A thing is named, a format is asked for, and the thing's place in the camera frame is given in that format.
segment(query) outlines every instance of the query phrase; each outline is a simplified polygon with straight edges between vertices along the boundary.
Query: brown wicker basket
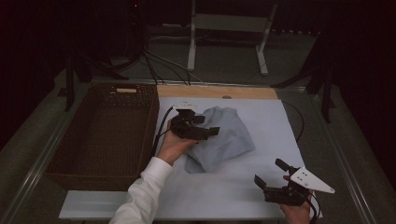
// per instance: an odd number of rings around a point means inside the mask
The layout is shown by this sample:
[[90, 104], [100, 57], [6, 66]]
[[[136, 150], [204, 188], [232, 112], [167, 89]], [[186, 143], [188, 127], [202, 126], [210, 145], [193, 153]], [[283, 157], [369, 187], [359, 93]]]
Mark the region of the brown wicker basket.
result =
[[154, 155], [155, 85], [93, 83], [46, 172], [64, 189], [125, 191]]

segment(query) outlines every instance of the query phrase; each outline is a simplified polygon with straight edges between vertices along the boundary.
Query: long sleeve shirt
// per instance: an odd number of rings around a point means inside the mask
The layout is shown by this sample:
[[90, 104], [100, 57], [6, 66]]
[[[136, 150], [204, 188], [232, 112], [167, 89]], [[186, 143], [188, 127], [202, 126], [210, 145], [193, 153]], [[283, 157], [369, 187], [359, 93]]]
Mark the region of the long sleeve shirt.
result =
[[147, 168], [141, 173], [141, 178], [128, 188], [126, 202], [116, 211], [110, 224], [151, 223], [157, 212], [165, 181], [173, 171], [173, 167], [167, 162], [156, 157], [151, 158]]

